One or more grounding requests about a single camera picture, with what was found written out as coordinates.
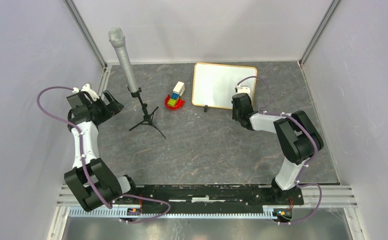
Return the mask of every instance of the blue block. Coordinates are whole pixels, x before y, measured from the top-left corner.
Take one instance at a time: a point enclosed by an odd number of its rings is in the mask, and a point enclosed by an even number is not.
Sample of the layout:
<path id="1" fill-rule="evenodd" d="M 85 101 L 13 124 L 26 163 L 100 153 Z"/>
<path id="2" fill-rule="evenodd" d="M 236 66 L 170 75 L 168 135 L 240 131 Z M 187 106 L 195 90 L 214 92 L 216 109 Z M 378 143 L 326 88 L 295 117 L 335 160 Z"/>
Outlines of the blue block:
<path id="1" fill-rule="evenodd" d="M 170 98 L 176 100 L 176 99 L 178 99 L 178 97 L 179 97 L 179 94 L 173 93 Z"/>

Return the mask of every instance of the black mounting plate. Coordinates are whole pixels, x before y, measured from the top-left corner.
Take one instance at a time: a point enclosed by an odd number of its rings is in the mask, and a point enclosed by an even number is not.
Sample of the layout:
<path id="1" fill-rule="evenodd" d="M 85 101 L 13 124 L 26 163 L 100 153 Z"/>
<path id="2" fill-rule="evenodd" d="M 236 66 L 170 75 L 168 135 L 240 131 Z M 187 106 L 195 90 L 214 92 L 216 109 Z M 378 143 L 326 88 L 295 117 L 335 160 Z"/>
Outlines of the black mounting plate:
<path id="1" fill-rule="evenodd" d="M 170 214 L 254 214 L 263 213 L 263 206 L 288 206 L 290 197 L 294 205 L 303 205 L 301 189 L 276 200 L 271 185 L 262 184 L 195 184 L 195 185 L 142 185 L 137 195 L 156 200 L 170 201 Z M 215 202 L 205 202 L 198 198 Z M 139 204 L 138 200 L 118 199 L 115 204 Z M 164 204 L 142 201 L 142 213 L 160 214 L 167 209 Z"/>

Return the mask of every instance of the metal corner post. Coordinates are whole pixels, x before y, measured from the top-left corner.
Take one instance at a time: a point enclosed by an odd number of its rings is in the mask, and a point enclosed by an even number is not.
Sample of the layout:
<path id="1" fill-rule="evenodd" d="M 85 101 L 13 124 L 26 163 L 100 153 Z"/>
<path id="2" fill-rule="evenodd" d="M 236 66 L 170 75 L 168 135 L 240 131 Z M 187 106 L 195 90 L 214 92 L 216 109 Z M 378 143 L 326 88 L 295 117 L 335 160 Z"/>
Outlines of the metal corner post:
<path id="1" fill-rule="evenodd" d="M 326 10 L 325 15 L 323 16 L 322 20 L 319 23 L 319 26 L 317 27 L 312 39 L 309 42 L 309 45 L 307 46 L 306 50 L 303 53 L 303 56 L 301 56 L 301 59 L 299 62 L 300 65 L 303 65 L 307 59 L 310 56 L 310 53 L 312 52 L 314 46 L 316 45 L 317 41 L 319 40 L 320 36 L 322 35 L 323 31 L 325 30 L 326 26 L 328 25 L 329 21 L 331 20 L 335 10 L 337 9 L 339 3 L 341 0 L 332 0 L 331 4 L 328 7 L 328 10 Z"/>
<path id="2" fill-rule="evenodd" d="M 73 16 L 77 26 L 79 27 L 80 31 L 82 32 L 83 37 L 85 38 L 86 42 L 88 43 L 89 47 L 91 48 L 98 63 L 105 70 L 105 68 L 107 67 L 107 63 L 105 62 L 104 58 L 102 57 L 101 52 L 98 49 L 98 46 L 96 45 L 96 43 L 94 41 L 94 38 L 92 37 L 91 33 L 89 32 L 88 27 L 86 26 L 85 22 L 83 21 L 82 16 L 80 15 L 79 11 L 77 10 L 77 7 L 76 7 L 74 1 L 73 0 L 64 0 L 64 3 L 66 4 L 67 8 L 69 9 L 70 14 Z"/>

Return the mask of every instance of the red plate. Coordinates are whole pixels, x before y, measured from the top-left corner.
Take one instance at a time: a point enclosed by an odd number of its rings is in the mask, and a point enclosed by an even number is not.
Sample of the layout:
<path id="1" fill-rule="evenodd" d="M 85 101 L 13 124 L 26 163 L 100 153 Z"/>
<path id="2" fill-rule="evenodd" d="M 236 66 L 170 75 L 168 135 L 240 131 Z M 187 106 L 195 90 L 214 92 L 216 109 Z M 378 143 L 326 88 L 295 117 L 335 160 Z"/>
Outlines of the red plate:
<path id="1" fill-rule="evenodd" d="M 164 106 L 166 106 L 166 108 L 170 109 L 170 110 L 176 110 L 176 109 L 179 109 L 183 106 L 183 104 L 185 104 L 185 101 L 179 99 L 175 106 L 169 106 L 167 104 L 167 102 L 170 100 L 170 95 L 167 95 L 166 99 L 164 100 Z"/>

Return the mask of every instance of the microphone stand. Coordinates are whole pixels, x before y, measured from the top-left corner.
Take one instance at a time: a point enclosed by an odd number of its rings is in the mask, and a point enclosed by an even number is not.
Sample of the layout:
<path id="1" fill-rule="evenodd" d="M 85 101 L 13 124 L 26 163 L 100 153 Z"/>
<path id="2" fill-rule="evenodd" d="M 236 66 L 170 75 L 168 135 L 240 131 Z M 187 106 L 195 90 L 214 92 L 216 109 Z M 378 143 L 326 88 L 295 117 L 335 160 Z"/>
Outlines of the microphone stand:
<path id="1" fill-rule="evenodd" d="M 111 45 L 116 50 L 120 66 L 122 66 L 125 72 L 130 94 L 133 98 L 138 98 L 139 102 L 141 103 L 142 112 L 144 113 L 144 119 L 129 129 L 129 131 L 132 131 L 139 125 L 149 125 L 155 128 L 164 138 L 166 138 L 166 136 L 164 136 L 164 134 L 153 123 L 154 113 L 158 109 L 158 106 L 152 111 L 151 114 L 149 114 L 147 110 L 148 105 L 141 99 L 141 95 L 139 94 L 141 92 L 141 88 L 138 87 L 135 76 L 133 74 L 132 65 L 130 64 L 129 55 L 126 50 L 126 40 L 125 36 L 123 35 L 123 31 L 119 27 L 112 28 L 108 31 L 108 37 Z"/>

